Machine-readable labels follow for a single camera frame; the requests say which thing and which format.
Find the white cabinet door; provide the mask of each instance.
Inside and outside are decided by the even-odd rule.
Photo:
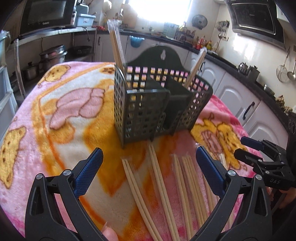
[[[238,118],[242,126],[250,118],[260,102],[247,87],[228,73],[224,75],[215,95]]]
[[[180,57],[182,65],[184,66],[189,50],[183,49],[183,48],[175,46],[173,44],[167,44],[167,43],[163,43],[163,42],[160,42],[160,45],[168,46],[168,47],[172,48],[173,50],[175,50]]]
[[[121,36],[121,45],[123,52],[126,51],[127,36]],[[114,62],[112,45],[109,34],[100,34],[97,36],[98,46],[96,49],[97,62]]]
[[[207,59],[204,62],[199,75],[212,86],[213,94],[216,94],[217,88],[226,71]]]
[[[262,101],[244,125],[244,129],[252,139],[265,139],[279,145],[284,149],[287,147],[287,131],[278,120],[276,115]],[[270,161],[266,155],[262,155],[265,161]]]
[[[129,36],[126,45],[126,62],[136,59],[143,51],[157,44],[159,45],[159,41],[145,39],[141,42],[138,48],[134,48],[131,46],[131,37]]]
[[[191,70],[191,68],[196,64],[197,59],[198,54],[189,52],[184,68]],[[202,65],[201,71],[198,72],[198,75],[204,78],[212,86],[213,94],[215,94],[226,71],[207,59],[205,59],[204,62],[205,63]]]

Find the microwave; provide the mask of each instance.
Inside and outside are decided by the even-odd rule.
[[[232,30],[284,49],[284,31],[272,0],[226,0]]]
[[[74,26],[77,0],[23,0],[3,29],[11,40],[43,29]]]

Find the cabinet handle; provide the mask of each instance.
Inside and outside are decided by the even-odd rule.
[[[205,62],[202,63],[202,65],[200,67],[200,72],[202,72],[202,66],[203,66],[203,64],[205,64]]]
[[[245,111],[245,113],[244,113],[244,115],[243,115],[243,117],[242,117],[243,120],[246,119],[246,114],[248,113],[248,111],[250,110],[250,108],[251,108],[252,106],[254,106],[254,105],[255,105],[255,102],[253,101],[252,104],[250,104],[249,107],[246,109],[246,111]]]

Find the black range hood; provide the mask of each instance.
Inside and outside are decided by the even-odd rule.
[[[225,0],[235,33],[263,40],[282,49],[284,31],[272,0]]]

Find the bright window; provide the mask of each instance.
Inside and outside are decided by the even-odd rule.
[[[191,0],[130,0],[140,18],[182,25],[187,21]]]

